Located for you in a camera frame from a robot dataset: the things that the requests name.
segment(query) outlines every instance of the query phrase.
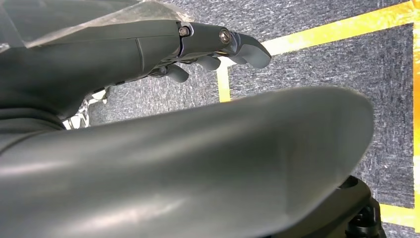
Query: black mechanical part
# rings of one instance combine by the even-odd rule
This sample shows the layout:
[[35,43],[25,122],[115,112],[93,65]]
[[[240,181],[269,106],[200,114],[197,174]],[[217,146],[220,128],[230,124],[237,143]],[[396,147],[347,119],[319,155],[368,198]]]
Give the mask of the black mechanical part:
[[188,77],[190,76],[185,70],[181,67],[177,66],[176,64],[170,64],[167,66],[168,69],[168,76],[170,79],[174,80],[178,83],[183,83],[187,81]]
[[196,22],[182,22],[182,27],[188,27],[191,35],[181,38],[181,59],[193,59],[212,54],[226,47],[220,39],[220,32],[226,29],[221,26],[205,25]]
[[237,64],[249,63],[255,68],[266,67],[271,60],[270,53],[260,42],[236,32],[231,32],[231,43],[221,52],[228,54],[228,57]]
[[181,67],[177,66],[176,64],[170,64],[167,66],[159,67],[154,69],[149,76],[161,78],[164,76],[168,76],[170,79],[174,80],[178,83],[183,83],[187,81],[188,77],[190,76],[185,70]]
[[159,68],[155,68],[154,70],[152,70],[149,73],[150,77],[155,77],[155,78],[162,78],[164,76],[166,76],[168,74],[168,67],[167,66],[163,66],[163,67],[159,67]]
[[220,66],[220,60],[218,58],[211,57],[211,56],[198,57],[196,60],[196,63],[198,63],[203,68],[210,71],[216,70]]
[[386,238],[379,203],[369,187],[349,176],[326,200],[290,229],[264,238]]
[[382,228],[379,203],[371,198],[348,223],[347,238],[386,238]]

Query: floor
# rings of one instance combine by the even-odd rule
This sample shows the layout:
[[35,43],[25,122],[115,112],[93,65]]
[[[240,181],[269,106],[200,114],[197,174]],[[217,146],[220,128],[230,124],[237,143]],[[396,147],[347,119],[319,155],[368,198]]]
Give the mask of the floor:
[[[226,26],[264,42],[404,0],[165,0],[200,23]],[[183,66],[190,79],[146,78],[110,90],[90,107],[92,124],[145,117],[218,103],[216,72]],[[414,208],[413,24],[273,57],[265,69],[229,68],[232,99],[281,88],[337,85],[365,94],[375,110],[372,145],[354,174],[382,204]],[[414,228],[385,223],[389,238],[420,237]]]

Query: gray plastic cover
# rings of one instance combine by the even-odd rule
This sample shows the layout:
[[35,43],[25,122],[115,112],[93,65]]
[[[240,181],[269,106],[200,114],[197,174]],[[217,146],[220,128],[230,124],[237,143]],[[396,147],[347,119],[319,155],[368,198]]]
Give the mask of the gray plastic cover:
[[87,27],[147,20],[194,19],[152,0],[0,0],[0,53],[40,46]]
[[328,197],[372,133],[367,98],[313,87],[20,135],[0,150],[0,237],[263,237]]

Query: clear plastic sheet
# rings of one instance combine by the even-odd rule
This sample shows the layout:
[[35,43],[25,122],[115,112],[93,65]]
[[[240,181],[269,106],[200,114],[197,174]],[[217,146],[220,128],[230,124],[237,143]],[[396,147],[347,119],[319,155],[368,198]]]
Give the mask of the clear plastic sheet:
[[194,20],[184,10],[154,0],[0,0],[0,39],[14,40],[0,41],[0,53],[40,46],[88,27],[165,19]]

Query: bolt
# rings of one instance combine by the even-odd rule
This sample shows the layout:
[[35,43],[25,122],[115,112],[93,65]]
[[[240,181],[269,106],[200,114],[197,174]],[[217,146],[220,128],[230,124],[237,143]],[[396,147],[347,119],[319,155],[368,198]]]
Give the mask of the bolt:
[[224,43],[224,44],[229,44],[230,43],[230,32],[226,29],[222,29],[220,31],[220,40]]
[[188,29],[188,27],[183,26],[181,28],[179,28],[179,35],[180,36],[189,36],[190,35],[190,29]]

